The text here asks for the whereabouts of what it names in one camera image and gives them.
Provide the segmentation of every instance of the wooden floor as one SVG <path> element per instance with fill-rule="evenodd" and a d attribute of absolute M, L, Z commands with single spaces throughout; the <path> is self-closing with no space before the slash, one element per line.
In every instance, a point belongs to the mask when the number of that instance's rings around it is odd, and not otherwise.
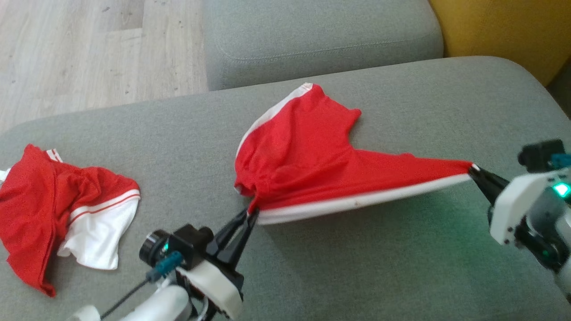
<path fill-rule="evenodd" d="M 0 0 L 0 133 L 205 91 L 201 0 Z"/>

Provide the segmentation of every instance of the camera lens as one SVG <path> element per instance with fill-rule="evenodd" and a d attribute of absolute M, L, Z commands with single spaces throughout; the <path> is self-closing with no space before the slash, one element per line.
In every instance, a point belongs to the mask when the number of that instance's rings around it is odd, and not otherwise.
<path fill-rule="evenodd" d="M 156 230 L 147 235 L 143 246 L 139 250 L 139 259 L 149 266 L 155 267 L 155 264 L 164 258 L 162 249 L 167 243 L 169 236 L 171 235 L 163 230 Z"/>

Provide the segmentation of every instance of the red fabric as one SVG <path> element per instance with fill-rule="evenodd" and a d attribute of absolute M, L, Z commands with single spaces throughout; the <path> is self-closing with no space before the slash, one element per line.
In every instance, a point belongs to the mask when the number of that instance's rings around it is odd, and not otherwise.
<path fill-rule="evenodd" d="M 314 84 L 252 131 L 235 161 L 235 187 L 254 196 L 250 212 L 425 183 L 472 165 L 355 149 L 348 134 L 360 115 Z"/>
<path fill-rule="evenodd" d="M 139 186 L 132 179 L 105 168 L 58 162 L 28 145 L 0 188 L 0 239 L 8 264 L 22 281 L 54 297 L 45 272 L 65 238 L 70 213 L 133 189 Z"/>

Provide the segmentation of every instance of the yellow cushion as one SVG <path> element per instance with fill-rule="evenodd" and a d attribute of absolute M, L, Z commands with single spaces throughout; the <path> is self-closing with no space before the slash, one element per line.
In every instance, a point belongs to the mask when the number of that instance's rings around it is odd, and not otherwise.
<path fill-rule="evenodd" d="M 517 62 L 547 85 L 571 56 L 570 0 L 430 0 L 445 55 Z"/>

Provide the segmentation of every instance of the gray cushion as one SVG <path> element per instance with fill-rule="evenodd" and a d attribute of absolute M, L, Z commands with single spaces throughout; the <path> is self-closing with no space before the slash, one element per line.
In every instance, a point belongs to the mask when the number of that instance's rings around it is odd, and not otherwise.
<path fill-rule="evenodd" d="M 62 320 L 84 304 L 109 308 L 147 270 L 152 230 L 214 230 L 243 208 L 232 188 L 238 143 L 251 123 L 304 81 L 363 115 L 358 148 L 472 160 L 507 178 L 521 146 L 561 137 L 571 122 L 523 68 L 500 58 L 437 59 L 165 101 L 61 115 L 0 137 L 0 168 L 28 143 L 64 161 L 136 179 L 142 201 L 119 248 L 119 268 L 54 258 L 49 299 L 22 284 L 0 251 L 4 321 Z M 488 234 L 488 204 L 464 183 L 414 198 L 276 226 L 258 226 L 239 265 L 241 320 L 553 320 L 571 308 L 526 251 Z M 126 313 L 145 295 L 120 308 Z"/>
<path fill-rule="evenodd" d="M 427 0 L 208 0 L 210 90 L 442 58 Z"/>

